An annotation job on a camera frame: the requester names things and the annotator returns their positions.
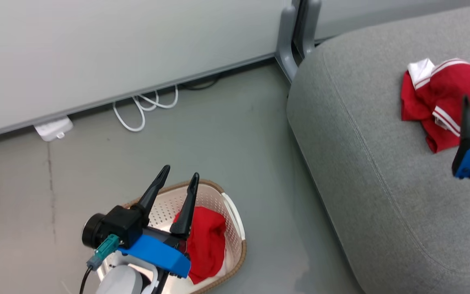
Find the basket rim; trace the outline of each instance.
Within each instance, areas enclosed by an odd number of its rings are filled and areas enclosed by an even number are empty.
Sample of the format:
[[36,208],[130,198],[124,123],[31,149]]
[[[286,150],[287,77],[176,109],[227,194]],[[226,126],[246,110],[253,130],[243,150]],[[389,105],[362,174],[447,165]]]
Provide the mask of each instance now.
[[[180,182],[180,183],[177,183],[177,184],[172,185],[172,186],[164,187],[164,188],[159,190],[158,194],[162,194],[162,193],[168,192],[170,190],[186,187],[186,186],[188,186],[188,184],[189,184],[189,182]],[[204,184],[204,185],[210,186],[210,187],[214,188],[215,190],[217,190],[220,194],[225,194],[224,190],[218,184],[216,184],[215,182],[212,182],[210,180],[200,179],[199,184]],[[140,199],[140,197],[137,197],[133,201],[130,201],[129,203],[123,204],[122,206],[124,208],[130,208],[132,205],[136,204],[139,201],[139,199]],[[242,245],[242,249],[241,249],[241,253],[240,253],[239,262],[233,267],[232,270],[230,270],[227,274],[220,277],[218,280],[214,281],[213,283],[207,284],[204,288],[198,289],[194,292],[191,292],[190,294],[204,294],[204,293],[208,292],[209,290],[211,290],[211,289],[219,286],[220,284],[224,283],[225,281],[229,280],[231,277],[233,277],[239,271],[242,264],[246,260],[246,239],[242,240],[241,245]]]

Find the red garment with white stripes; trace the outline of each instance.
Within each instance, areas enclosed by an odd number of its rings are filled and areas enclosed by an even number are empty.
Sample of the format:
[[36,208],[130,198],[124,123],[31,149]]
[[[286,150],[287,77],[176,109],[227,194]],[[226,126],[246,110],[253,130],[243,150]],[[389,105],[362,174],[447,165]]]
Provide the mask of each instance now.
[[457,146],[462,97],[470,98],[470,63],[455,58],[433,67],[432,71],[419,69],[420,75],[415,74],[411,65],[409,69],[401,87],[402,120],[421,121],[429,148],[435,153]]

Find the basket handle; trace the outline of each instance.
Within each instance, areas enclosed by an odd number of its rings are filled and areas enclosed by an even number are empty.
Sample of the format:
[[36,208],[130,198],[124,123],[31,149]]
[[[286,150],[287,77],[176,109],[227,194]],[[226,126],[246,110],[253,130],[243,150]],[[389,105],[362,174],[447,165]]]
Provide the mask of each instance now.
[[239,211],[237,210],[237,207],[235,206],[235,203],[233,203],[233,201],[228,196],[228,194],[223,192],[221,195],[222,197],[224,197],[224,200],[226,200],[228,204],[227,206],[231,210],[231,214],[233,214],[235,221],[237,221],[237,231],[239,231],[240,238],[242,240],[246,240],[246,233],[244,232],[244,225],[242,225],[242,219],[240,218],[240,214],[239,214]]

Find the gray sofa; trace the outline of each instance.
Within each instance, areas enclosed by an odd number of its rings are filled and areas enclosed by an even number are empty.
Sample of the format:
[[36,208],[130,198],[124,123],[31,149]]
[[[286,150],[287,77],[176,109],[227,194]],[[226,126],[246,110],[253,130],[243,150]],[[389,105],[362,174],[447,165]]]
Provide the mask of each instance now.
[[367,294],[470,294],[470,180],[401,121],[409,62],[470,61],[470,7],[346,33],[302,62],[287,115]]

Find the red cloth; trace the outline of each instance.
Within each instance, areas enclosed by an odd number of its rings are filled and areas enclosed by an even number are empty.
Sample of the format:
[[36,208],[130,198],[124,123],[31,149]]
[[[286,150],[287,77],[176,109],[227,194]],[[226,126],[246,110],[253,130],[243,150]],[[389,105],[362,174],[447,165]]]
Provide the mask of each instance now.
[[457,146],[464,95],[470,98],[470,64],[463,60],[445,61],[418,81],[406,72],[401,87],[401,118],[421,121],[434,153]]
[[222,214],[205,207],[195,207],[192,231],[188,238],[187,252],[190,255],[192,268],[190,279],[194,284],[217,275],[224,262],[226,247],[226,220]]

